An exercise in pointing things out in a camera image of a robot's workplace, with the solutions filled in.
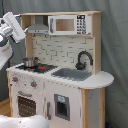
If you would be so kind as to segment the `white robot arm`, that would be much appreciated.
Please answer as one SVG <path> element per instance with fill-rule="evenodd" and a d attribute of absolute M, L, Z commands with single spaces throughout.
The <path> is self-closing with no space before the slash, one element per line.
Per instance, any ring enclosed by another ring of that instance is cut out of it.
<path fill-rule="evenodd" d="M 25 38 L 25 32 L 16 18 L 17 15 L 12 12 L 0 18 L 0 70 L 13 54 L 8 37 L 11 36 L 15 43 Z M 0 128 L 49 128 L 49 124 L 41 115 L 20 118 L 0 115 Z"/>

